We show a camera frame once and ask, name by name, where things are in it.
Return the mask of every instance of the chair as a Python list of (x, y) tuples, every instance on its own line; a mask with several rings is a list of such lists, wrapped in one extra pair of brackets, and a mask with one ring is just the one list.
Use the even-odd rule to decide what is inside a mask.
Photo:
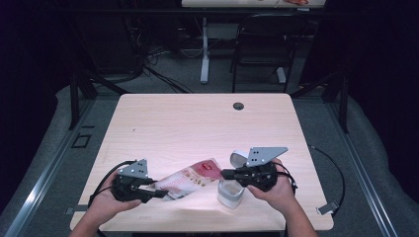
[(230, 66), (233, 72), (232, 92), (237, 83), (237, 65), (286, 67), (287, 90), (293, 59), (299, 39), (305, 31), (306, 19), (293, 15), (255, 14), (243, 20), (237, 28), (236, 46)]

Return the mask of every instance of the hand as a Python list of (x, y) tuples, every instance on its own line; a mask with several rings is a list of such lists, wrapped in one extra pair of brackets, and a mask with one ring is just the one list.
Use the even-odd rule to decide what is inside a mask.
[[(279, 159), (274, 159), (272, 162), (282, 164)], [(276, 168), (278, 172), (285, 171), (279, 165), (276, 165)], [(290, 202), (296, 202), (290, 180), (286, 176), (278, 176), (277, 183), (267, 192), (263, 192), (253, 186), (249, 186), (248, 190), (255, 198), (267, 201), (271, 207), (281, 213), (286, 211), (287, 207), (290, 206)]]
[(80, 219), (71, 236), (94, 236), (99, 226), (114, 218), (119, 212), (133, 209), (141, 204), (141, 200), (118, 201), (114, 198), (110, 189), (113, 180), (117, 177), (117, 171), (114, 172), (102, 185), (106, 189), (95, 196), (92, 204), (86, 213)]
[[(102, 189), (106, 189), (113, 185), (113, 180), (117, 177), (117, 171), (114, 172), (102, 185)], [(141, 204), (141, 200), (119, 201), (114, 198), (111, 189), (102, 191), (93, 199), (88, 212), (89, 215), (95, 216), (99, 225), (106, 223), (121, 211), (133, 209)]]
[[(279, 159), (275, 159), (273, 162), (282, 164)], [(283, 167), (277, 165), (277, 171), (284, 172), (285, 170)], [(284, 216), (289, 228), (290, 237), (317, 236), (307, 215), (293, 195), (293, 189), (287, 176), (280, 175), (277, 183), (267, 192), (263, 192), (253, 186), (248, 186), (247, 189), (255, 198), (267, 201), (271, 207), (278, 210)]]

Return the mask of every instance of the gray carpet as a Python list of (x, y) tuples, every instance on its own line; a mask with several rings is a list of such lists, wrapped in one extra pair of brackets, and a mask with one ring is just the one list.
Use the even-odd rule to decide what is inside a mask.
[[(229, 53), (228, 47), (222, 47), (222, 44), (212, 49), (209, 83), (206, 85), (200, 83), (200, 56), (191, 58), (182, 54), (163, 53), (152, 67), (163, 75), (182, 81), (195, 93), (228, 93), (231, 89), (231, 74), (228, 72)], [(303, 65), (303, 56), (304, 50), (297, 59), (293, 78), (298, 78), (298, 72)], [(295, 79), (290, 83), (290, 92), (297, 89), (296, 84)], [(147, 76), (146, 73), (119, 86), (133, 93), (174, 93), (166, 84), (153, 76)], [(37, 206), (34, 216), (23, 228), (23, 236), (66, 236), (69, 233), (71, 215), (65, 214), (64, 211), (67, 207), (76, 205), (79, 200), (119, 98), (101, 85), (96, 87), (99, 97), (94, 102), (82, 99), (85, 108), (91, 103), (93, 105), (91, 110), (86, 112), (86, 117), (81, 120), (78, 129), (74, 131), (76, 135), (90, 136), (89, 143), (86, 148), (72, 148), (74, 136), (67, 142), (69, 146), (64, 149), (58, 172), (47, 188), (41, 204)], [(248, 89), (244, 88), (242, 92), (248, 92)], [(382, 236), (369, 200), (356, 177), (351, 155), (339, 127), (335, 125), (336, 118), (331, 113), (334, 111), (334, 105), (323, 104), (318, 97), (319, 92), (321, 89), (312, 92), (308, 97), (294, 100), (295, 109), (307, 143), (329, 154), (342, 169), (346, 179), (346, 195), (342, 207), (334, 217), (333, 229), (318, 233), (320, 236)], [(27, 176), (0, 217), (1, 236), (8, 231), (44, 168), (59, 152), (60, 147), (65, 145), (61, 142), (65, 139), (70, 125), (69, 89), (65, 88), (59, 92), (57, 98), (58, 109), (42, 146)], [(362, 110), (352, 100), (348, 112), (349, 136), (396, 233), (398, 236), (417, 235), (418, 204), (404, 194), (389, 174), (385, 151), (379, 137)], [(327, 200), (338, 200), (342, 192), (338, 171), (324, 155), (315, 150), (310, 151)], [(108, 233), (108, 235), (130, 236), (130, 233)]]

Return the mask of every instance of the black cable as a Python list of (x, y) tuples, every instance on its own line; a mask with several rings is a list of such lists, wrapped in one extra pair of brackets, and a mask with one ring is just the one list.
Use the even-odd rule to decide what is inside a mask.
[(107, 79), (109, 82), (112, 82), (114, 84), (119, 84), (119, 83), (123, 83), (123, 82), (128, 82), (128, 81), (132, 81), (133, 79), (139, 77), (141, 75), (141, 71), (138, 72), (133, 72), (130, 75), (128, 75), (125, 78), (120, 78), (120, 79)]
[[(104, 188), (104, 189), (101, 189), (101, 187), (103, 186), (103, 184), (105, 183), (105, 181), (106, 180), (108, 180), (108, 178), (118, 169), (118, 168), (120, 168), (120, 166), (123, 166), (123, 165), (130, 165), (130, 164), (133, 164), (135, 161), (124, 161), (123, 163), (121, 163), (121, 164), (119, 164), (119, 165), (117, 165), (116, 167), (114, 167), (110, 172), (108, 172), (108, 174), (106, 174), (106, 176), (102, 179), (102, 181), (101, 181), (101, 183), (99, 183), (99, 185), (98, 185), (98, 187), (96, 188), (96, 190), (93, 192), (93, 194), (92, 195), (90, 195), (90, 198), (89, 198), (89, 202), (87, 203), (87, 208), (89, 208), (90, 207), (90, 205), (92, 204), (92, 202), (93, 202), (93, 199), (99, 194), (99, 193), (101, 193), (101, 192), (103, 192), (103, 191), (105, 191), (105, 190), (108, 190), (108, 189), (110, 189), (110, 188), (112, 188), (113, 186), (110, 186), (110, 187), (107, 187), (107, 188)], [(106, 235), (100, 230), (100, 229), (98, 229), (97, 231), (96, 231), (96, 233), (99, 235), (99, 236), (101, 236), (101, 237), (106, 237)]]
[(291, 187), (292, 187), (292, 189), (293, 189), (293, 194), (295, 195), (295, 190), (298, 188), (297, 186), (296, 186), (296, 182), (295, 182), (295, 179), (293, 178), (293, 176), (291, 176), (291, 174), (290, 174), (290, 171), (283, 165), (283, 164), (280, 164), (280, 163), (276, 163), (276, 162), (272, 162), (274, 165), (278, 165), (278, 166), (281, 166), (281, 167), (283, 167), (284, 168), (284, 170), (285, 170), (285, 172), (277, 172), (277, 174), (280, 176), (280, 175), (283, 175), (283, 176), (287, 176), (290, 180), (291, 180)]
[(181, 82), (179, 82), (175, 79), (163, 76), (163, 75), (161, 75), (160, 73), (156, 72), (155, 70), (151, 69), (148, 66), (144, 66), (144, 69), (147, 69), (151, 74), (156, 76), (158, 79), (167, 83), (173, 89), (174, 92), (177, 92), (176, 90), (178, 90), (182, 93), (194, 93), (191, 89), (189, 89), (187, 86), (185, 86)]
[(313, 149), (313, 150), (316, 150), (317, 152), (320, 152), (322, 155), (327, 157), (333, 163), (333, 165), (336, 167), (336, 169), (339, 171), (339, 174), (340, 174), (340, 177), (341, 177), (341, 180), (342, 180), (342, 194), (341, 194), (341, 197), (339, 199), (338, 208), (336, 210), (334, 210), (333, 213), (332, 213), (332, 217), (334, 217), (336, 215), (336, 213), (338, 212), (339, 208), (342, 206), (343, 200), (345, 198), (345, 192), (346, 192), (345, 177), (343, 175), (342, 170), (339, 168), (338, 164), (336, 164), (336, 162), (333, 160), (333, 158), (331, 156), (329, 156), (326, 152), (320, 150), (319, 148), (317, 148), (313, 145), (307, 144), (307, 146), (309, 148)]
[(164, 51), (163, 51), (163, 48), (161, 46), (156, 47), (156, 48), (150, 50), (150, 52), (148, 52), (148, 55), (147, 55), (147, 57), (145, 59), (146, 64), (147, 65), (153, 65), (153, 66), (157, 65), (159, 56), (163, 52)]

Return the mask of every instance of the black wall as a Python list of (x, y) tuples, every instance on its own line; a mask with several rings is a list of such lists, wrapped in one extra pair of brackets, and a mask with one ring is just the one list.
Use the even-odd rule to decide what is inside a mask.
[(0, 3), (0, 211), (25, 176), (50, 120), (71, 60), (37, 2)]
[(379, 134), (391, 173), (419, 202), (419, 14), (414, 1), (329, 2), (327, 12), (366, 17), (320, 23), (300, 83), (350, 65), (350, 95)]

